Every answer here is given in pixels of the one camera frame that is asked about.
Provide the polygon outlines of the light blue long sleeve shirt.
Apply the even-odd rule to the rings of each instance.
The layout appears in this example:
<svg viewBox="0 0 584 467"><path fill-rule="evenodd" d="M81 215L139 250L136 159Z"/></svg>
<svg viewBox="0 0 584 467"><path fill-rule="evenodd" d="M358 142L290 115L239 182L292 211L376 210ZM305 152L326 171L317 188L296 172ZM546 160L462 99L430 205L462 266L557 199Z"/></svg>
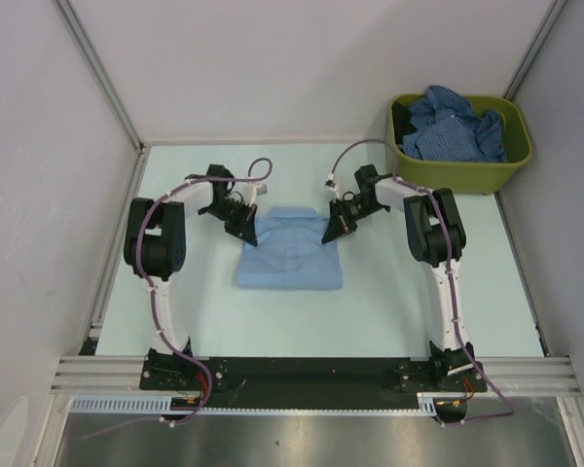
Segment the light blue long sleeve shirt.
<svg viewBox="0 0 584 467"><path fill-rule="evenodd" d="M279 206L258 217L256 246L243 246L236 282L243 289L332 291L344 285L338 244L324 244L328 219L310 207Z"/></svg>

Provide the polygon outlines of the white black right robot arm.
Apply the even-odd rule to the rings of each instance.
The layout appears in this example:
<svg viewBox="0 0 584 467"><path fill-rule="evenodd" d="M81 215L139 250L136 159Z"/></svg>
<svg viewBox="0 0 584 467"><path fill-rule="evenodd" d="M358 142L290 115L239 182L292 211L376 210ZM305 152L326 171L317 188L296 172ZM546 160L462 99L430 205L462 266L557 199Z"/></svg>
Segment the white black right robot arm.
<svg viewBox="0 0 584 467"><path fill-rule="evenodd" d="M337 194L329 202L324 244L353 234L358 222L393 209L405 218L408 248L427 281L434 329L426 371L441 390L452 390L476 371L474 348L467 336L458 285L466 233L452 190L427 189L399 176L380 175L371 164L354 172L358 191Z"/></svg>

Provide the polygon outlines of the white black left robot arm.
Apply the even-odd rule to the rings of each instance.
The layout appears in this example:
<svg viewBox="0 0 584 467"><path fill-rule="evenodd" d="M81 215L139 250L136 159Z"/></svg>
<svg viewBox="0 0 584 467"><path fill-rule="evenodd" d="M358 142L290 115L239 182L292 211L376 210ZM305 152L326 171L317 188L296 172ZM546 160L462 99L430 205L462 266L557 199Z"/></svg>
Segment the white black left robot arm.
<svg viewBox="0 0 584 467"><path fill-rule="evenodd" d="M226 234L255 246L256 199L266 192L262 180L236 178L221 164L204 175L189 175L157 199L130 202L124 261L143 282L154 336L144 359L139 388L184 391L208 388L204 363L193 354L191 338L174 300L173 279L187 255L186 220L209 214Z"/></svg>

